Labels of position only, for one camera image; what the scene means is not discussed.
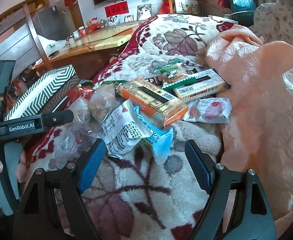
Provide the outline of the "teal plastic bag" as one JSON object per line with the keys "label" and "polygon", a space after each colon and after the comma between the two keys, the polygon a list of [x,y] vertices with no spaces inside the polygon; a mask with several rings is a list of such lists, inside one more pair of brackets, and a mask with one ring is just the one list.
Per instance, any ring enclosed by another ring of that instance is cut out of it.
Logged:
{"label": "teal plastic bag", "polygon": [[253,25],[254,12],[257,8],[254,0],[230,0],[230,6],[233,20],[246,27]]}

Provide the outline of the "blue milk snack packet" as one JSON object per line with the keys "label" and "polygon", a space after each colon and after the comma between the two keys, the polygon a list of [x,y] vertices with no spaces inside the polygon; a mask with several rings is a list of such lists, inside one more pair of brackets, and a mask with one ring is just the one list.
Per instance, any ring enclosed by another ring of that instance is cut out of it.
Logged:
{"label": "blue milk snack packet", "polygon": [[158,165],[163,165],[170,153],[174,137],[174,129],[170,128],[167,131],[159,129],[139,113],[138,106],[134,106],[133,109],[138,119],[152,132],[152,135],[148,138],[142,139],[142,142],[151,148],[155,162]]}

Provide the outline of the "floral cushion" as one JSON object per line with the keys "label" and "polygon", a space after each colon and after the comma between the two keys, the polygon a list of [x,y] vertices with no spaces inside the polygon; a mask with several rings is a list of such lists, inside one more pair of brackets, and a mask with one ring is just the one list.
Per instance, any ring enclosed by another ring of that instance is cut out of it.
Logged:
{"label": "floral cushion", "polygon": [[251,31],[264,43],[285,41],[293,46],[293,0],[276,0],[257,7]]}

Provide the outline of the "green white biscuit wrapper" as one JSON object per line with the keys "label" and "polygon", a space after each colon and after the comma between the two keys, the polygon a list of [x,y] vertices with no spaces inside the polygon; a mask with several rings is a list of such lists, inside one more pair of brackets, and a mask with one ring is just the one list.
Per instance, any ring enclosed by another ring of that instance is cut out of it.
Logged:
{"label": "green white biscuit wrapper", "polygon": [[177,60],[156,67],[153,69],[153,72],[159,75],[159,81],[162,81],[162,83],[171,84],[187,77],[187,74],[182,68],[182,65],[183,62],[181,60]]}

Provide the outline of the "orange cracker pack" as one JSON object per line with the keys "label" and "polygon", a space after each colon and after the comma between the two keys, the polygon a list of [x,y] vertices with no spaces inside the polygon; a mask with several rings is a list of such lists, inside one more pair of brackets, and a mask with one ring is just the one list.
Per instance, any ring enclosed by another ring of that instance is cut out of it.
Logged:
{"label": "orange cracker pack", "polygon": [[162,127],[182,119],[188,111],[182,100],[141,77],[119,85],[117,92],[123,99],[130,99],[133,105],[139,106],[143,113]]}

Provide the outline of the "clear bag of nuts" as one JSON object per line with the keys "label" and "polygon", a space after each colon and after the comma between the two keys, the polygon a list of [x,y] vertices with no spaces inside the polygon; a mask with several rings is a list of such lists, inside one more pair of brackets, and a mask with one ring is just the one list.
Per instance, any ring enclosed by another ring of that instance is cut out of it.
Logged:
{"label": "clear bag of nuts", "polygon": [[89,109],[98,123],[102,123],[114,109],[116,103],[113,85],[104,85],[95,90],[89,100]]}

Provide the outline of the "wooden chair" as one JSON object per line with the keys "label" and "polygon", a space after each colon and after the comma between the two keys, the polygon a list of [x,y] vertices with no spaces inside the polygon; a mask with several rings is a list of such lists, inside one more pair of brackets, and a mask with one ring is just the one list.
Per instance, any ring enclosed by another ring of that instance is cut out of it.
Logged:
{"label": "wooden chair", "polygon": [[27,4],[0,22],[0,36],[15,25],[18,25],[18,29],[0,43],[0,61],[15,61],[12,77],[16,78],[39,59],[42,59],[47,70],[52,70],[53,66],[40,43]]}

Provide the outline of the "red snack packet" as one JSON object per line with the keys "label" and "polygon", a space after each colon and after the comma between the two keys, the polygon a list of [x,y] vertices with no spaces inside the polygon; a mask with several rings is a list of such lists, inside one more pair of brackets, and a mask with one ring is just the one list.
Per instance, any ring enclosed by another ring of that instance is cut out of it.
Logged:
{"label": "red snack packet", "polygon": [[86,100],[89,100],[95,90],[89,86],[84,87],[74,87],[70,89],[66,96],[68,97],[68,105],[71,105],[75,100],[82,97]]}

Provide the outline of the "white blue cracker pack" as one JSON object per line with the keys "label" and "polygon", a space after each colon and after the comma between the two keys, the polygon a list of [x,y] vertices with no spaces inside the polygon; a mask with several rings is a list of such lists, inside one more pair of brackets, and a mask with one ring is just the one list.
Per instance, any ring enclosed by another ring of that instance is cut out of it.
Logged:
{"label": "white blue cracker pack", "polygon": [[212,69],[191,75],[191,80],[191,84],[173,89],[175,96],[183,102],[212,96],[227,88],[224,79]]}

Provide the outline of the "green cookie packet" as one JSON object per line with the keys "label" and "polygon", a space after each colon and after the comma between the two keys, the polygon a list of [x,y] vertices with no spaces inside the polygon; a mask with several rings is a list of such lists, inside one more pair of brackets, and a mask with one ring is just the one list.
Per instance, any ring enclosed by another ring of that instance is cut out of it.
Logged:
{"label": "green cookie packet", "polygon": [[106,85],[112,85],[114,89],[116,89],[119,85],[127,83],[126,80],[108,80],[108,81],[103,81],[101,83],[101,86],[106,86]]}

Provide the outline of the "white pink snack packet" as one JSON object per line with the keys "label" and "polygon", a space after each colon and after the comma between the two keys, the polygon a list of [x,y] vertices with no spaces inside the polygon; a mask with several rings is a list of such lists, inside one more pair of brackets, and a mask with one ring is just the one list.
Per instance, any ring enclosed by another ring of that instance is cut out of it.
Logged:
{"label": "white pink snack packet", "polygon": [[139,120],[131,100],[124,101],[103,122],[104,142],[110,157],[121,159],[152,131]]}

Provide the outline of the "Nescafe coffee stick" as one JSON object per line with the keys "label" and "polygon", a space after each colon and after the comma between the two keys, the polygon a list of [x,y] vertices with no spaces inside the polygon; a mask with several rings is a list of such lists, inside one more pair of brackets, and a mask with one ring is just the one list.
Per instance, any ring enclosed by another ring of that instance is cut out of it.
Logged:
{"label": "Nescafe coffee stick", "polygon": [[154,76],[154,77],[148,77],[145,79],[145,81],[155,85],[155,86],[162,86],[163,85],[163,77],[160,76]]}

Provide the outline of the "Santa doll figure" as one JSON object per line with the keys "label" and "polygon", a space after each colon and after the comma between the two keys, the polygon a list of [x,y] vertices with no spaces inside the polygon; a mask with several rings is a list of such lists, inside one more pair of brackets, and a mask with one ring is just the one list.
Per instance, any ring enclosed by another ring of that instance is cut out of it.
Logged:
{"label": "Santa doll figure", "polygon": [[91,20],[87,21],[87,28],[89,29],[89,32],[93,32],[100,28],[100,22],[96,17],[92,18]]}

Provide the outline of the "pink strawberry snack packet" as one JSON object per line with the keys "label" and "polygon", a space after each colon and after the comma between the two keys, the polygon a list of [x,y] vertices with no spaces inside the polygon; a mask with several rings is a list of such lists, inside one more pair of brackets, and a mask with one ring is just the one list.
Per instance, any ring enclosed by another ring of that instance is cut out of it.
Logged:
{"label": "pink strawberry snack packet", "polygon": [[191,101],[182,120],[205,124],[229,123],[232,105],[228,98],[206,98]]}

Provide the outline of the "clear bag dark snack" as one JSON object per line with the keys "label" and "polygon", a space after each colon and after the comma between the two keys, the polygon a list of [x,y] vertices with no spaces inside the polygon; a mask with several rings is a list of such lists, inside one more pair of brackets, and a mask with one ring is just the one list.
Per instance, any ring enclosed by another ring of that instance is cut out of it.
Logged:
{"label": "clear bag dark snack", "polygon": [[89,109],[89,101],[83,97],[77,98],[69,107],[74,118],[72,121],[73,125],[88,124],[91,121],[92,114]]}

